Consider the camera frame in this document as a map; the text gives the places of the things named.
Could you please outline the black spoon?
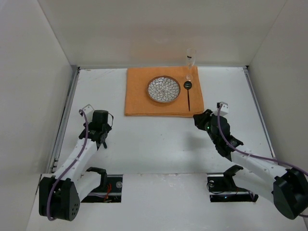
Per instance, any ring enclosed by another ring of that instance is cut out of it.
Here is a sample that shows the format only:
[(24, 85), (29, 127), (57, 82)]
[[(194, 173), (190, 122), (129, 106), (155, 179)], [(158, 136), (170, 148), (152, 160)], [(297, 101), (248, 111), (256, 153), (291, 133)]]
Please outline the black spoon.
[(189, 90), (192, 88), (192, 83), (190, 81), (185, 81), (183, 86), (187, 90), (188, 110), (190, 111), (191, 106), (190, 106), (190, 92), (189, 92)]

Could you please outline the floral patterned ceramic plate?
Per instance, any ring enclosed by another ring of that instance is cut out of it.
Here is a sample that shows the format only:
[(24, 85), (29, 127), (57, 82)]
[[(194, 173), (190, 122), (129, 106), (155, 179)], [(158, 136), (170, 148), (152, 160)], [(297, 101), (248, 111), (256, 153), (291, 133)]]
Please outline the floral patterned ceramic plate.
[(180, 84), (174, 78), (158, 76), (149, 81), (146, 93), (154, 102), (171, 103), (178, 98), (180, 90)]

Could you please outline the orange cloth napkin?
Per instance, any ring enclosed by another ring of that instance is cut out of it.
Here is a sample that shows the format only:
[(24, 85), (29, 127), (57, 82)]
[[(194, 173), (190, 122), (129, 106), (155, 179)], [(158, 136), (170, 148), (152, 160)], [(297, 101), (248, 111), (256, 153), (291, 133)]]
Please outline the orange cloth napkin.
[[(129, 68), (125, 115), (192, 117), (194, 114), (201, 114), (205, 109), (198, 68), (197, 66), (191, 68), (190, 90), (183, 87), (187, 80), (187, 71), (187, 66)], [(147, 92), (148, 84), (158, 76), (170, 76), (180, 84), (180, 94), (176, 100), (170, 103), (158, 103), (150, 98)]]

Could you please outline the clear wine glass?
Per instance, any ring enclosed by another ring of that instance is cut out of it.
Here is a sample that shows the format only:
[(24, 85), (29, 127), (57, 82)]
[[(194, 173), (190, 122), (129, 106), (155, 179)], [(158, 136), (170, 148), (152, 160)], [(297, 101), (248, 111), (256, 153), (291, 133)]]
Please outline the clear wine glass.
[(192, 67), (195, 64), (196, 59), (196, 50), (193, 48), (189, 48), (186, 51), (186, 66), (187, 66), (187, 73), (186, 73), (186, 80), (192, 80)]

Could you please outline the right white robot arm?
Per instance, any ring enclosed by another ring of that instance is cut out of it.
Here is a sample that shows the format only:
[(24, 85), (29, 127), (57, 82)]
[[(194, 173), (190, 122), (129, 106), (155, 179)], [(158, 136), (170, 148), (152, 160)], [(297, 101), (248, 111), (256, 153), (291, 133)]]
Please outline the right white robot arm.
[(288, 219), (301, 217), (308, 207), (307, 173), (291, 164), (252, 154), (231, 135), (221, 113), (222, 108), (215, 112), (207, 109), (193, 115), (193, 119), (199, 130), (207, 132), (219, 155), (235, 164), (224, 172), (228, 184), (266, 198)]

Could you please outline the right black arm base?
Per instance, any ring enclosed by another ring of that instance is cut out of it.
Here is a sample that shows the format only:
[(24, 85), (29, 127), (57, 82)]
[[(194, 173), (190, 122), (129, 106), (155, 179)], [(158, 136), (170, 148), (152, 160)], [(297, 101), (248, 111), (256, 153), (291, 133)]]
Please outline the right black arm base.
[(255, 203), (259, 196), (235, 184), (233, 177), (244, 168), (233, 165), (223, 173), (210, 173), (207, 175), (207, 190), (212, 203), (252, 202)]

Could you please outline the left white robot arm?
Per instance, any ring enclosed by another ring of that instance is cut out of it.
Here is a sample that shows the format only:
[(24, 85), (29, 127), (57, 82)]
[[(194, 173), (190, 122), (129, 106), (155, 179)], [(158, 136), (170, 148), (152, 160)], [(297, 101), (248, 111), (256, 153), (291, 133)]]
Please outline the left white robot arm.
[(73, 221), (80, 203), (94, 189), (102, 187), (108, 193), (112, 189), (105, 169), (86, 167), (101, 146), (107, 148), (105, 140), (112, 129), (108, 124), (110, 113), (105, 110), (86, 112), (84, 109), (79, 113), (85, 119), (85, 128), (74, 150), (51, 177), (43, 177), (39, 183), (38, 212), (49, 221)]

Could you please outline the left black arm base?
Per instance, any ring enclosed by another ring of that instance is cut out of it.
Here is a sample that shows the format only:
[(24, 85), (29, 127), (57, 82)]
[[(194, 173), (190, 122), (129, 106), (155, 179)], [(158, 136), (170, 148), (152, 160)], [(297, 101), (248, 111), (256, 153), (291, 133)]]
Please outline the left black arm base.
[(85, 173), (100, 175), (100, 184), (80, 199), (81, 203), (121, 203), (123, 175), (109, 175), (105, 169), (98, 167), (89, 167)]

